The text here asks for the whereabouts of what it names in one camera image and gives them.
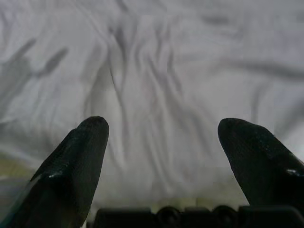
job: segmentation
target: wrinkled cloth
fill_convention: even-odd
[[[99,115],[93,209],[246,203],[218,123],[265,126],[304,159],[303,59],[299,0],[0,0],[0,153],[37,169]]]

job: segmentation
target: white bedsheet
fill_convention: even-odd
[[[299,0],[0,0],[0,153],[37,168],[92,115],[110,125],[93,209],[245,203],[217,125],[304,158]]]

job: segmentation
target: white sheet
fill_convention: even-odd
[[[0,152],[37,168],[103,116],[93,209],[245,203],[217,137],[225,117],[304,158],[301,1],[1,0],[0,26]]]

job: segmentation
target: white fabric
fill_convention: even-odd
[[[1,153],[37,168],[85,118],[108,121],[93,208],[244,203],[225,117],[304,158],[299,0],[0,0],[0,59]]]

